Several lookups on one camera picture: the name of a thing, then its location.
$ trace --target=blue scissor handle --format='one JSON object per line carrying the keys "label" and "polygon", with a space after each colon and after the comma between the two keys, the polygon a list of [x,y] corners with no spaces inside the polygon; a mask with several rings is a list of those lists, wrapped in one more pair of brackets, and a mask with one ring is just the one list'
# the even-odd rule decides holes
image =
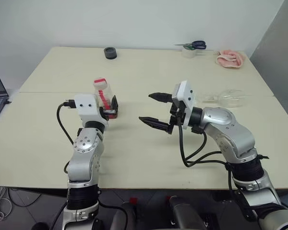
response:
{"label": "blue scissor handle", "polygon": [[192,42],[192,47],[194,49],[206,49],[207,46],[205,41],[199,40]]}

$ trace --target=beige tabletop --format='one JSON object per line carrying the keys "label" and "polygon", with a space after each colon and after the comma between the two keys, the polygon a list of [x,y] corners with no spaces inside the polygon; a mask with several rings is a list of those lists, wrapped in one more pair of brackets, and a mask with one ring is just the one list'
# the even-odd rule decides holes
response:
{"label": "beige tabletop", "polygon": [[212,51],[199,51],[191,59],[173,50],[117,49],[117,53],[116,59],[108,60],[101,48],[54,47],[20,91],[91,93],[94,79],[104,77],[119,100],[142,100],[155,91],[172,93],[183,80],[196,94],[237,89],[251,96],[273,95],[247,57],[241,69],[226,69],[215,63]]}
{"label": "beige tabletop", "polygon": [[[158,88],[152,85],[151,91]],[[73,96],[74,93],[20,92],[6,106],[0,116],[0,185],[67,187],[63,167],[73,150],[56,120],[56,109]],[[104,134],[100,187],[228,189],[223,165],[209,163],[192,168],[183,165],[177,127],[168,135],[138,120],[138,116],[146,115],[167,122],[169,104],[148,97],[126,97],[121,92],[118,98],[119,116],[110,120]],[[288,115],[277,99],[248,96],[245,106],[230,110],[253,133],[258,153],[270,157],[262,160],[262,164],[274,186],[288,188]],[[61,119],[74,138],[81,127],[77,111],[63,108]],[[186,152],[198,148],[202,140],[202,136],[184,130]],[[217,145],[208,138],[203,153],[213,150],[217,150]],[[211,159],[224,158],[220,154]]]}

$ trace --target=pink cloth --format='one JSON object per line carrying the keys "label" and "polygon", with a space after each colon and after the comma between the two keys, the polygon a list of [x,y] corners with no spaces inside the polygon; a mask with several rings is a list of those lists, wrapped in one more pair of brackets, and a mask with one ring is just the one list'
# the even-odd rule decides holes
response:
{"label": "pink cloth", "polygon": [[219,56],[216,57],[217,64],[223,67],[240,68],[243,65],[244,56],[236,51],[221,50]]}

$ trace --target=black tape roll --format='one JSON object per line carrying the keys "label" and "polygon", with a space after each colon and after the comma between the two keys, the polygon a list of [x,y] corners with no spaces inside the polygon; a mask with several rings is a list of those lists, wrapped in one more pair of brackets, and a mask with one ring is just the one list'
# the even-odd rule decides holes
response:
{"label": "black tape roll", "polygon": [[115,59],[117,57],[116,50],[113,47],[107,47],[104,49],[107,59]]}

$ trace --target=scissors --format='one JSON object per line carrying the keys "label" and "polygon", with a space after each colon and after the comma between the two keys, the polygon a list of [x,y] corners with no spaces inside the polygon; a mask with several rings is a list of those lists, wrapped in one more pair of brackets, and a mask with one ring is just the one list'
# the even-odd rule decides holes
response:
{"label": "scissors", "polygon": [[176,44],[176,46],[183,46],[186,49],[194,50],[194,49],[206,49],[206,42],[205,41],[194,41],[192,43],[185,43],[185,44]]}

